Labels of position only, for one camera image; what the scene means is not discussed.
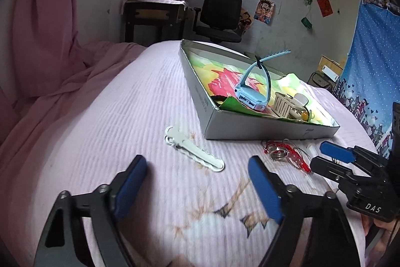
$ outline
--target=blue gripper pad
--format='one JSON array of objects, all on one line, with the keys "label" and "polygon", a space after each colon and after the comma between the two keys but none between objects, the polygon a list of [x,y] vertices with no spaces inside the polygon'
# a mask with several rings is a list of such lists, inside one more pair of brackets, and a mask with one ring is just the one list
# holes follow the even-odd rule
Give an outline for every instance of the blue gripper pad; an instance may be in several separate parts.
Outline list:
[{"label": "blue gripper pad", "polygon": [[147,172],[147,162],[144,157],[138,159],[137,164],[126,176],[125,182],[115,198],[115,211],[113,213],[115,219],[125,217],[132,204],[134,203],[139,189]]},{"label": "blue gripper pad", "polygon": [[348,150],[339,145],[324,141],[319,146],[322,154],[328,155],[344,163],[352,163],[356,160],[351,150]]},{"label": "blue gripper pad", "polygon": [[276,223],[280,224],[283,219],[283,214],[281,212],[281,198],[273,189],[270,181],[254,157],[249,159],[248,171],[251,182],[253,183],[268,216],[273,218]]}]

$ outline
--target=blue curtain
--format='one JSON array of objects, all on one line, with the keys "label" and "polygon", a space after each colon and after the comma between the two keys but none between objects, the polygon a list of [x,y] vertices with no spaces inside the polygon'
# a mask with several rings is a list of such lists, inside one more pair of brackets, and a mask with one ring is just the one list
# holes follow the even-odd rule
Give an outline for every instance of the blue curtain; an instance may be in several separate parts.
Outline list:
[{"label": "blue curtain", "polygon": [[360,2],[353,44],[333,94],[388,157],[392,103],[400,102],[400,16]]}]

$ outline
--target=bedspread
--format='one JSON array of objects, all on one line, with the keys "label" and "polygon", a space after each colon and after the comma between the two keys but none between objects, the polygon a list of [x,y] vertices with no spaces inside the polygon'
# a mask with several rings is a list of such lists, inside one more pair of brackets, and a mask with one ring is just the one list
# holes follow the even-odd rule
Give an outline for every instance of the bedspread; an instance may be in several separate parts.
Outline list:
[{"label": "bedspread", "polygon": [[[149,173],[119,228],[140,255],[138,266],[257,266],[277,225],[266,215],[249,180],[247,162],[252,155],[259,155],[284,183],[303,192],[323,194],[335,188],[321,176],[272,162],[258,141],[205,140],[178,51],[178,41],[147,48],[85,111],[55,121],[18,164],[2,170],[0,186],[7,190],[2,199],[7,201],[2,201],[6,204],[0,236],[21,267],[33,265],[42,228],[59,192],[93,191],[126,169],[136,154],[146,157]],[[334,143],[375,151],[361,125],[333,95],[307,89],[341,125]],[[211,172],[166,145],[167,126],[177,126],[197,146],[223,159],[225,170]],[[322,141],[295,143],[314,156]],[[5,185],[3,180],[12,181]],[[363,266],[360,215],[347,213]],[[301,262],[309,226],[306,220],[292,266]],[[90,224],[85,228],[95,265],[102,266]]]}]

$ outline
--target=desk leg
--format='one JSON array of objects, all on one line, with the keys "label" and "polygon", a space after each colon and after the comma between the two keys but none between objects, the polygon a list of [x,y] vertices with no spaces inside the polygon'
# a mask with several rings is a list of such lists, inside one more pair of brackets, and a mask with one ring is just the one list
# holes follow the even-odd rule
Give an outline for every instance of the desk leg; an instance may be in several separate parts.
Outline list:
[{"label": "desk leg", "polygon": [[183,31],[185,30],[185,21],[186,19],[183,19],[179,25],[179,35],[178,35],[179,40],[183,39]]},{"label": "desk leg", "polygon": [[133,35],[135,31],[135,25],[127,22],[125,24],[125,42],[133,42]]},{"label": "desk leg", "polygon": [[157,42],[163,41],[163,26],[157,27]]}]

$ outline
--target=cardboard box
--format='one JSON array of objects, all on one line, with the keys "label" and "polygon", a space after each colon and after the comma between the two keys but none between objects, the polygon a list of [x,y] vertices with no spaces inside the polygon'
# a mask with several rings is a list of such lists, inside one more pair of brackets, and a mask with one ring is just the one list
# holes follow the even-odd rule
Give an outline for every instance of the cardboard box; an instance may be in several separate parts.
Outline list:
[{"label": "cardboard box", "polygon": [[[182,40],[179,57],[189,87],[191,98],[200,120],[201,131],[206,139],[215,140],[282,140],[331,138],[339,125],[321,107],[321,112],[331,118],[332,126],[323,126],[285,119],[257,117],[231,111],[220,110],[208,95],[199,77],[189,62],[188,53],[246,70],[253,60],[206,44]],[[271,72],[271,79],[280,76]]]}]

